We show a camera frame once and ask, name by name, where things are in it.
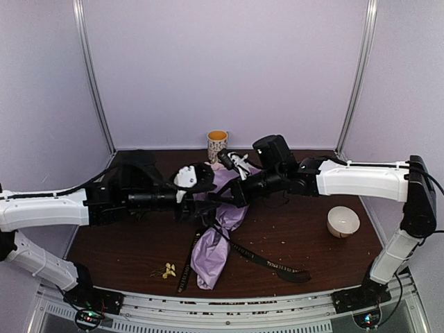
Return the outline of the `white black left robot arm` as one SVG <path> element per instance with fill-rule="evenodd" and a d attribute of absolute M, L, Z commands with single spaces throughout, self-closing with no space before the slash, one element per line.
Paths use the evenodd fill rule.
<path fill-rule="evenodd" d="M 210 165 L 193 163 L 164 178 L 150 151 L 118 153 L 97 176 L 76 187 L 46 192 L 1 191 L 1 260 L 14 262 L 64 292 L 85 308 L 99 291 L 88 268 L 65 261 L 27 239 L 24 228 L 50 225 L 102 226 L 130 214 L 171 210 L 177 220 L 193 217 L 195 194 L 214 188 Z"/>

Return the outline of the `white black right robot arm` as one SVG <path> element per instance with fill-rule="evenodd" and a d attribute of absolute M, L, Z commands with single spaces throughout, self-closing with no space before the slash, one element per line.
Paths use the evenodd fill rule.
<path fill-rule="evenodd" d="M 423 159 L 412 155 L 407 161 L 355 163 L 333 157 L 310 157 L 297 162 L 281 135 L 257 140 L 253 149 L 262 169 L 251 176 L 246 158 L 223 149 L 218 158 L 227 169 L 240 173 L 210 200 L 245 207 L 250 201 L 279 191 L 301 196 L 353 195 L 378 197 L 403 203 L 400 227 L 370 266 L 369 281 L 356 290 L 356 301 L 372 305 L 418 244 L 436 231 L 436 190 L 441 186 L 431 177 Z"/>

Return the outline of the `black printed ribbon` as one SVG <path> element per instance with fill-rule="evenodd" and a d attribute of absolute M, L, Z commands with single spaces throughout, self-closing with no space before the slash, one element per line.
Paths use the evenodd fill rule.
<path fill-rule="evenodd" d="M 214 228 L 215 231 L 217 231 L 225 240 L 227 240 L 230 244 L 230 250 L 237 251 L 243 258 L 248 260 L 249 262 L 252 262 L 254 264 L 257 264 L 259 266 L 262 266 L 264 268 L 270 269 L 275 272 L 275 274 L 282 280 L 285 280 L 290 283 L 306 283 L 311 280 L 311 274 L 309 271 L 305 269 L 299 269 L 299 268 L 291 268 L 289 266 L 285 266 L 283 264 L 278 264 L 275 262 L 272 262 L 269 259 L 266 259 L 265 257 L 262 257 L 261 255 L 258 255 L 257 253 L 252 252 L 251 250 L 235 243 L 231 238 L 227 238 L 224 236 L 224 234 L 221 231 L 221 225 L 216 220 L 216 209 L 220 207 L 223 203 L 215 202 L 206 200 L 207 204 L 205 207 L 205 210 L 203 213 L 197 218 L 202 221 L 202 228 L 198 229 L 195 232 L 193 241 L 191 243 L 191 247 L 189 250 L 189 254 L 187 256 L 185 265 L 183 267 L 179 283 L 176 289 L 177 293 L 182 293 L 186 290 L 189 279 L 192 272 L 195 272 L 190 264 L 191 264 L 191 253 L 194 249 L 194 246 L 196 245 L 196 242 L 200 239 L 200 237 L 203 235 L 203 233 L 208 228 Z"/>

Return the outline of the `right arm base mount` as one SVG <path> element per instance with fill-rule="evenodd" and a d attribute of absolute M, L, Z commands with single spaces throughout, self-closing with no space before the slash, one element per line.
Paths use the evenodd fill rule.
<path fill-rule="evenodd" d="M 363 287 L 335 291 L 332 302 L 337 314 L 352 312 L 355 324 L 374 329 L 382 322 L 381 304 L 392 299 L 387 291 L 371 291 Z"/>

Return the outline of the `pink rose stem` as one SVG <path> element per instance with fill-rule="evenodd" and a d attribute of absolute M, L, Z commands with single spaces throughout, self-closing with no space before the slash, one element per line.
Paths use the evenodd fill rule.
<path fill-rule="evenodd" d="M 205 164 L 210 166 L 213 171 L 218 171 L 218 170 L 224 170 L 225 169 L 225 166 L 223 164 L 221 164 L 220 162 L 215 162 L 215 163 L 205 162 Z"/>

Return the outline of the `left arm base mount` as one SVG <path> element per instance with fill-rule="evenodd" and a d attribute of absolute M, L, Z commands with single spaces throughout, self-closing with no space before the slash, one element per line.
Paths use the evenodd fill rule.
<path fill-rule="evenodd" d="M 95 289 L 91 298 L 62 292 L 63 300 L 75 311 L 74 323 L 82 331 L 92 331 L 109 320 L 108 315 L 119 315 L 124 296 L 122 293 Z"/>

